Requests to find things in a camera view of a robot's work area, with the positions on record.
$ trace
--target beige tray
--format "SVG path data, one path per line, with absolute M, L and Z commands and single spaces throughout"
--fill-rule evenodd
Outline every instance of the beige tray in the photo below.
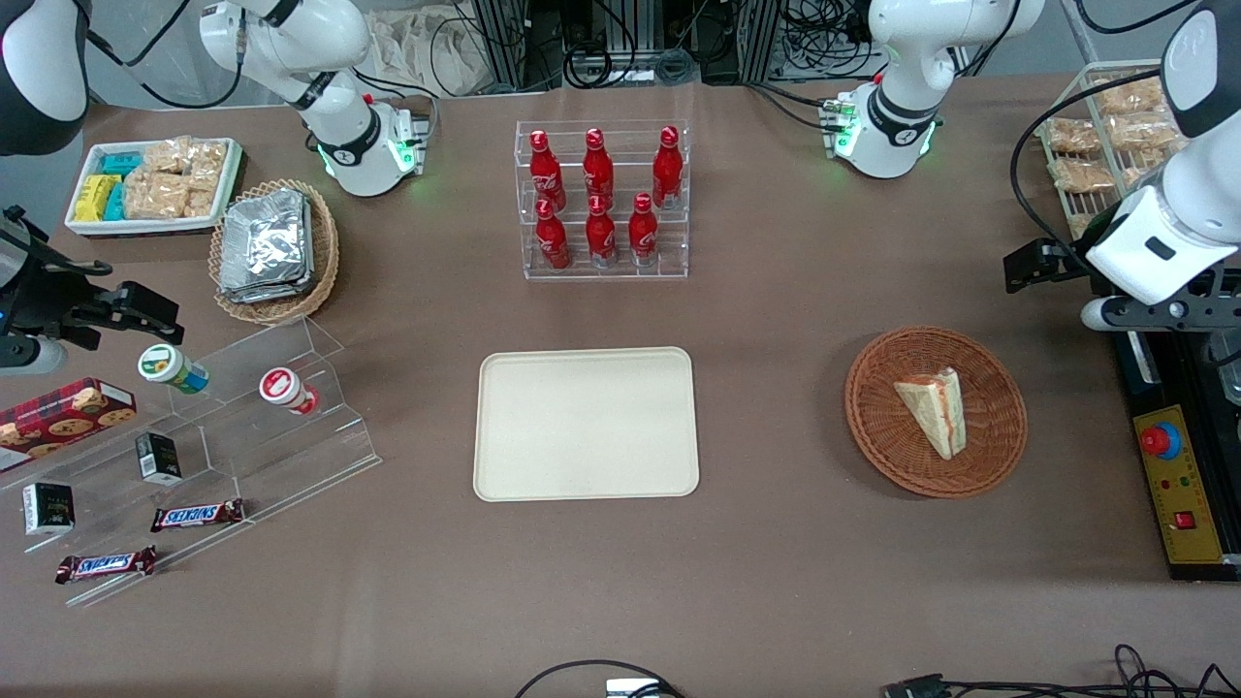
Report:
M 486 502 L 684 497 L 697 487 L 694 371 L 676 347 L 493 354 L 478 386 Z

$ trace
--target brown table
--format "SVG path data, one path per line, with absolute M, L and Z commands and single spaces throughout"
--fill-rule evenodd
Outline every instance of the brown table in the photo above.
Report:
M 10 512 L 0 692 L 503 698 L 553 663 L 614 657 L 704 698 L 874 696 L 933 671 L 1108 679 L 1117 642 L 1183 676 L 1212 659 L 1236 673 L 1241 587 L 1165 579 L 1107 342 L 1077 322 L 1087 289 L 1003 292 L 1000 260 L 1036 235 L 1009 149 L 1067 79 L 962 81 L 933 150 L 896 181 L 827 161 L 810 129 L 741 88 L 453 101 L 426 176 L 372 200 L 331 184 L 292 109 L 99 111 L 88 142 L 231 135 L 248 184 L 323 191 L 344 261 L 316 319 L 346 345 L 345 394 L 385 463 L 86 611 L 24 559 Z M 690 106 L 690 278 L 525 282 L 514 123 Z M 1039 160 L 1031 148 L 1028 186 L 1051 204 Z M 181 303 L 191 355 L 254 330 L 212 303 L 201 237 L 56 243 Z M 990 494 L 912 497 L 849 436 L 850 361 L 915 323 L 970 334 L 1021 386 L 1029 448 Z M 87 374 L 135 385 L 148 343 L 107 333 L 57 376 L 5 381 L 4 402 Z M 694 359 L 694 494 L 474 496 L 488 354 L 666 344 Z M 603 676 L 536 693 L 599 696 Z

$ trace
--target foil package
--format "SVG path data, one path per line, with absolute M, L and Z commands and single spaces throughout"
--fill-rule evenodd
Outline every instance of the foil package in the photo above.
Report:
M 221 241 L 220 293 L 258 303 L 309 292 L 315 283 L 310 200 L 294 189 L 228 206 Z

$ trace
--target label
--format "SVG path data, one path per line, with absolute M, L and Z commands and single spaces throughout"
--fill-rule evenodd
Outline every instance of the label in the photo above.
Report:
M 82 560 L 78 565 L 77 574 L 88 575 L 120 571 L 128 569 L 129 563 L 133 559 L 133 553 L 127 553 L 124 555 L 104 555 L 103 558 L 88 558 Z
M 124 402 L 125 405 L 134 404 L 134 399 L 132 395 L 129 395 L 124 390 L 118 390 L 105 383 L 99 384 L 99 392 L 103 392 L 104 396 L 110 397 L 118 402 Z
M 293 373 L 285 369 L 277 369 L 263 376 L 263 396 L 268 400 L 279 400 L 293 390 Z
M 220 512 L 220 504 L 172 509 L 164 514 L 164 520 L 160 523 L 163 525 L 202 525 L 216 518 L 217 512 Z

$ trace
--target white tray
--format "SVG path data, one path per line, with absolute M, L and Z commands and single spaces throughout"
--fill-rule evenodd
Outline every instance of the white tray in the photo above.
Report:
M 478 386 L 486 502 L 684 497 L 699 482 L 694 370 L 676 347 L 493 354 Z
M 233 183 L 237 180 L 237 169 L 241 166 L 242 148 L 232 138 L 201 138 L 210 143 L 225 143 L 228 152 L 225 154 L 225 166 L 220 173 L 220 183 L 216 185 L 216 199 L 211 202 L 211 212 L 206 216 L 192 219 L 166 219 L 166 220 L 137 220 L 137 221 L 76 221 L 73 220 L 73 206 L 78 196 L 82 195 L 82 186 L 88 175 L 99 174 L 99 163 L 104 155 L 114 153 L 144 153 L 148 145 L 160 143 L 159 140 L 133 140 L 129 143 L 101 143 L 92 145 L 86 155 L 86 163 L 78 174 L 77 186 L 73 188 L 73 196 L 69 199 L 69 207 L 65 211 L 65 227 L 84 237 L 128 237 L 134 235 L 176 235 L 181 232 L 208 232 L 216 221 L 225 215 L 225 206 L 228 204 L 228 195 L 232 193 Z

